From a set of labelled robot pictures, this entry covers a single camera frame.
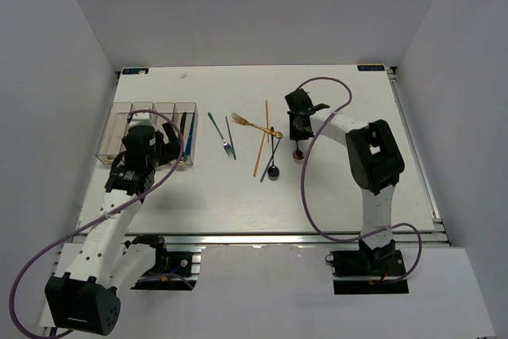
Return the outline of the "blue knife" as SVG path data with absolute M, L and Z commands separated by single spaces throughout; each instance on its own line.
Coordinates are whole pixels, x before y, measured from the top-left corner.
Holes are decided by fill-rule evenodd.
M 187 137 L 187 143 L 186 143 L 186 148 L 185 148 L 185 152 L 184 152 L 185 160 L 187 160 L 191 154 L 192 140 L 194 137 L 194 123 L 195 123 L 195 113 L 193 114 L 191 122 L 190 122 L 190 130 L 189 130 L 189 134 Z

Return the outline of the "black knife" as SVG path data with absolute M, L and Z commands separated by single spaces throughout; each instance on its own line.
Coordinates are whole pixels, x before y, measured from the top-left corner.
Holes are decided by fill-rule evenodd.
M 187 112 L 182 112 L 179 117 L 179 131 L 181 132 L 182 135 L 181 142 L 184 142 L 186 122 L 187 122 Z

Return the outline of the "rainbow spoon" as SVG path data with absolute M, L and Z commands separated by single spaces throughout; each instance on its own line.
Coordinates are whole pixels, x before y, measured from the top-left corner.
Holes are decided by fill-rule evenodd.
M 305 158 L 305 153 L 299 148 L 298 141 L 295 142 L 296 149 L 293 151 L 293 158 L 295 160 L 303 160 Z

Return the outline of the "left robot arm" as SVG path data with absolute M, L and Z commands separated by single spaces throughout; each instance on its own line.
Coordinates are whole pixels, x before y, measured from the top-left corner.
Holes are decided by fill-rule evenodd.
M 109 335 L 121 310 L 119 294 L 144 276 L 166 270 L 162 237 L 140 235 L 125 241 L 155 173 L 177 164 L 183 154 L 181 132 L 171 122 L 158 130 L 146 113 L 134 114 L 122 139 L 124 151 L 111 164 L 100 209 L 101 221 L 90 228 L 76 258 L 62 276 L 53 276 L 44 293 L 55 325 L 101 336 Z

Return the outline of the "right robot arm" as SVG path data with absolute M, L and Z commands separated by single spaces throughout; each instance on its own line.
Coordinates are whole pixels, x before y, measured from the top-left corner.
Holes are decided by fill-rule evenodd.
M 289 93 L 285 100 L 289 107 L 290 139 L 310 140 L 302 165 L 302 186 L 319 137 L 328 137 L 346 147 L 352 177 L 362 193 L 363 225 L 358 241 L 363 251 L 358 255 L 358 263 L 370 275 L 379 273 L 387 265 L 387 255 L 394 251 L 392 198 L 405 169 L 390 126 L 383 119 L 355 120 L 338 110 L 331 111 L 326 104 L 314 105 L 303 89 Z

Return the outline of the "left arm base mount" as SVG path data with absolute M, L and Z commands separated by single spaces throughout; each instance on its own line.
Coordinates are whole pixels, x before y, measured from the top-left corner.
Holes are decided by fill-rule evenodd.
M 132 290 L 143 291 L 190 291 L 183 279 L 179 277 L 164 276 L 172 273 L 182 276 L 192 287 L 195 286 L 198 277 L 198 265 L 200 264 L 200 252 L 187 249 L 168 248 L 164 238 L 157 235 L 138 235 L 132 240 L 123 242 L 126 253 L 131 245 L 149 245 L 156 250 L 155 264 L 148 269 L 141 278 L 153 277 L 153 279 L 141 282 L 140 280 L 132 287 Z

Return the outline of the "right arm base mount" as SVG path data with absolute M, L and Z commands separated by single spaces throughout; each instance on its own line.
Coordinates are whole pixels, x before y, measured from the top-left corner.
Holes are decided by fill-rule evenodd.
M 410 291 L 405 279 L 394 282 L 406 274 L 400 250 L 372 267 L 360 250 L 333 251 L 325 262 L 332 268 L 335 295 L 406 295 Z

